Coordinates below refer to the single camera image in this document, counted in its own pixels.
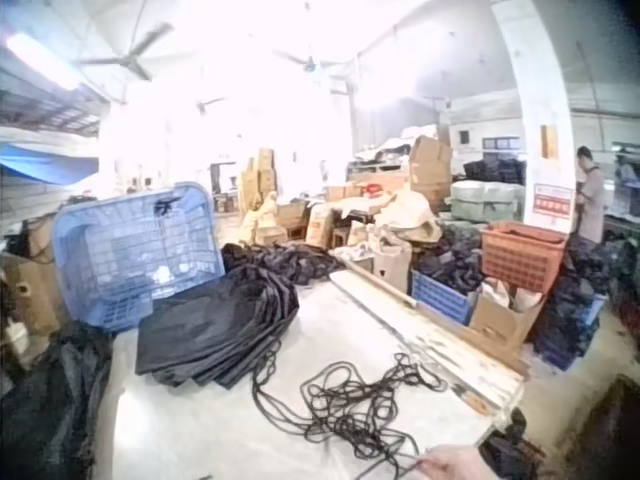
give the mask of black cord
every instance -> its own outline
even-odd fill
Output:
[[[422,386],[434,392],[446,390],[447,383],[422,366],[411,363],[404,353],[394,355],[396,364],[374,383],[366,383],[356,367],[349,362],[336,362],[300,386],[300,393],[309,416],[298,415],[286,404],[264,391],[276,373],[278,343],[253,371],[252,395],[256,406],[279,430],[303,436],[312,443],[321,443],[337,436],[353,446],[361,460],[379,460],[358,478],[370,473],[382,463],[389,463],[401,478],[409,469],[398,458],[407,457],[400,450],[408,445],[413,457],[419,455],[415,439],[390,428],[398,416],[395,391],[401,385]]]

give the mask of worker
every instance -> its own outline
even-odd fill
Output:
[[[580,147],[577,157],[578,166],[587,177],[576,197],[579,213],[577,233],[582,238],[600,243],[604,227],[604,175],[587,147]]]
[[[499,480],[475,447],[436,447],[420,459],[418,469],[431,480]]]

